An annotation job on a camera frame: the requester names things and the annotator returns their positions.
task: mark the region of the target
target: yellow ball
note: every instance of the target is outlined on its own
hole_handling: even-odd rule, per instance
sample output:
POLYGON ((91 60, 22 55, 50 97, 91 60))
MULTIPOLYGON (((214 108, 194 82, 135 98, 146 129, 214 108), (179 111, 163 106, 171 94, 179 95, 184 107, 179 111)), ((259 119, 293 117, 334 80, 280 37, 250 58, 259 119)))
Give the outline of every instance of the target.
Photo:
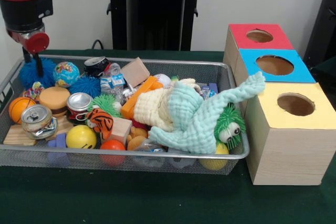
POLYGON ((67 134, 67 147, 93 149, 97 144, 95 132, 86 125, 77 125, 67 134))
MULTIPOLYGON (((215 154, 229 154, 229 150, 225 144, 219 143, 215 154)), ((226 165, 227 159, 199 159, 199 162, 206 169, 220 170, 226 165)))

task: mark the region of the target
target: plastic water bottle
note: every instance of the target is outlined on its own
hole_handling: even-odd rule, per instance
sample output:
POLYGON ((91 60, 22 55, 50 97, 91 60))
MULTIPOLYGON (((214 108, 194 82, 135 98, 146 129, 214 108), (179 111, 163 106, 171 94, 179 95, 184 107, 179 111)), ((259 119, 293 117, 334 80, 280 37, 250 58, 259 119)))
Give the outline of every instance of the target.
POLYGON ((111 64, 109 69, 100 78, 101 93, 113 94, 119 102, 122 101, 124 84, 125 80, 117 63, 111 64))

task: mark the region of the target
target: circular hole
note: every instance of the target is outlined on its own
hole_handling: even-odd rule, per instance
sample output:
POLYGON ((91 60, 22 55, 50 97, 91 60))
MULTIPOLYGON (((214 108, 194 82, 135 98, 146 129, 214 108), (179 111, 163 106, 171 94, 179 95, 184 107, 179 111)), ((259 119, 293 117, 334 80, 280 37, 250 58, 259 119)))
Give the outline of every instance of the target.
POLYGON ((275 55, 261 56, 256 62, 262 71, 275 76, 285 76, 294 70, 294 65, 290 61, 275 55))
POLYGON ((292 115, 306 116, 315 110, 315 105, 301 94, 286 93, 278 98, 278 105, 292 115))
POLYGON ((253 40, 253 41, 259 42, 259 43, 270 42, 270 41, 273 40, 272 34, 266 32, 266 31, 263 31, 263 30, 259 30, 259 29, 249 31, 246 34, 246 37, 249 38, 250 40, 253 40))

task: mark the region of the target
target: wire basket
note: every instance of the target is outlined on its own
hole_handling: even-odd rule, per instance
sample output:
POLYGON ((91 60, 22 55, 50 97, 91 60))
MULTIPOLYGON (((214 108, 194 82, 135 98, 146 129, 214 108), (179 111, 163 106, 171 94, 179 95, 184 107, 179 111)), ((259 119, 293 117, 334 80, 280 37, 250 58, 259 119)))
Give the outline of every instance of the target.
MULTIPOLYGON (((90 57, 71 56, 43 56, 53 62, 71 61, 83 73, 84 61, 90 57)), ((132 59, 109 58, 120 67, 125 66, 132 59)), ((168 76, 178 76, 180 79, 194 78, 197 83, 216 83, 219 91, 234 88, 235 83, 230 67, 223 63, 197 61, 167 61, 143 60, 151 75, 164 73, 168 76)), ((23 61, 18 61, 0 85, 0 93, 10 95, 2 104, 0 113, 0 166, 26 167, 58 167, 75 169, 107 169, 131 170, 146 172, 192 173, 192 174, 221 174, 228 175, 239 159, 249 153, 246 134, 241 135, 242 142, 228 155, 201 155, 181 153, 154 153, 135 151, 110 151, 97 149, 54 148, 48 147, 44 140, 34 146, 17 146, 2 144, 6 134, 14 123, 9 117, 10 102, 22 94, 22 86, 18 73, 23 61), (220 170, 209 170, 200 164, 200 159, 213 159, 212 162, 224 162, 226 165, 220 170)))

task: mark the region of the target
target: green tablecloth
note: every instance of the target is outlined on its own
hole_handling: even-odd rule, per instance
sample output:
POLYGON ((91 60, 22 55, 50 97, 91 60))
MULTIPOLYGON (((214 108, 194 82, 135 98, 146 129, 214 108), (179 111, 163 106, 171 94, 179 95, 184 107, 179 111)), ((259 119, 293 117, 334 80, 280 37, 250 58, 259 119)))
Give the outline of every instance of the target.
MULTIPOLYGON (((49 54, 221 61, 223 52, 49 54)), ((0 167, 0 223, 336 223, 336 159, 321 186, 253 186, 229 176, 0 167)))

